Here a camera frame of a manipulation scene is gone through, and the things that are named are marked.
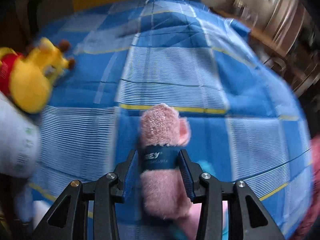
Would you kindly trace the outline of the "white protein powder can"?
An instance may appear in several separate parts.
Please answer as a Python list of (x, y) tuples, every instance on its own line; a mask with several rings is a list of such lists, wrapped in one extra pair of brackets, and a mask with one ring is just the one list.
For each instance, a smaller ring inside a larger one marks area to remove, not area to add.
[(29, 178), (41, 152), (39, 129), (4, 94), (0, 108), (1, 173)]

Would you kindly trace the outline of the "pink towel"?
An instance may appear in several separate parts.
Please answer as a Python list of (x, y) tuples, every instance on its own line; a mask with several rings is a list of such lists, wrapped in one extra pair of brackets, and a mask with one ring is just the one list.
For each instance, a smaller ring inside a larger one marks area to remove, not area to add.
[(184, 189), (177, 158), (190, 141), (186, 118), (160, 103), (145, 111), (140, 120), (142, 145), (142, 195), (144, 209), (161, 219), (184, 217), (192, 203)]

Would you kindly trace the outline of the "blue plaid bed cover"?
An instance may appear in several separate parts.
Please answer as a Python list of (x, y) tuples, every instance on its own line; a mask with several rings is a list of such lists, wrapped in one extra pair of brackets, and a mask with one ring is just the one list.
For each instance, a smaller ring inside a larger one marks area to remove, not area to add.
[(243, 179), (293, 235), (312, 199), (308, 123), (239, 22), (197, 2), (132, 0), (55, 20), (39, 37), (68, 40), (76, 66), (41, 113), (34, 200), (111, 172), (136, 147), (142, 112), (166, 103), (189, 121), (190, 158), (219, 180)]

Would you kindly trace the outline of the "teal plush bear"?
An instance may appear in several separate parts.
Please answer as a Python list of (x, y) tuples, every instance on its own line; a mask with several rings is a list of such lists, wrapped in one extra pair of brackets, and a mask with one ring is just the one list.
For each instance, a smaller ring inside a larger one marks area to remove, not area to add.
[[(212, 164), (204, 160), (199, 160), (197, 162), (203, 172), (210, 173), (210, 175), (215, 176), (215, 171)], [(173, 226), (171, 229), (172, 239), (196, 239), (197, 230), (199, 227), (200, 214), (201, 214), (201, 205), (202, 204), (193, 204), (191, 203), (191, 208), (189, 209), (186, 216), (176, 220), (176, 226)], [(223, 234), (228, 232), (228, 202), (222, 202), (222, 229)]]

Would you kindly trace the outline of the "wooden desk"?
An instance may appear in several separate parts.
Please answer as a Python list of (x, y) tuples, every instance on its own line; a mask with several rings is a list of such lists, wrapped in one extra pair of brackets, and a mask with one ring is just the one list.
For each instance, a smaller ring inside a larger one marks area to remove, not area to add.
[(243, 19), (238, 18), (232, 14), (229, 14), (221, 9), (215, 9), (213, 7), (209, 7), (209, 9), (214, 14), (220, 15), (221, 17), (224, 17), (224, 18), (234, 19), (234, 20), (242, 23), (246, 27), (248, 27), (250, 29), (249, 41), (251, 43), (254, 41), (258, 42), (265, 49), (269, 50), (273, 54), (275, 54), (285, 60), (289, 59), (289, 53), (285, 52), (285, 50), (281, 49), (279, 45), (276, 45), (276, 43), (274, 41), (272, 41), (272, 38), (270, 38), (268, 35), (266, 35), (259, 28), (256, 28), (253, 25), (251, 25), (250, 23), (247, 23), (246, 21), (244, 21)]

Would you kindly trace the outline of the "pink curtain right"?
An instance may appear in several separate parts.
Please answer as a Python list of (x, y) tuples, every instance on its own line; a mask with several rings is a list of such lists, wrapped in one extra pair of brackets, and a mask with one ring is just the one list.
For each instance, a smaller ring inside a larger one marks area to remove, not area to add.
[(269, 0), (274, 11), (264, 29), (276, 50), (286, 55), (296, 41), (302, 28), (306, 9), (300, 0)]

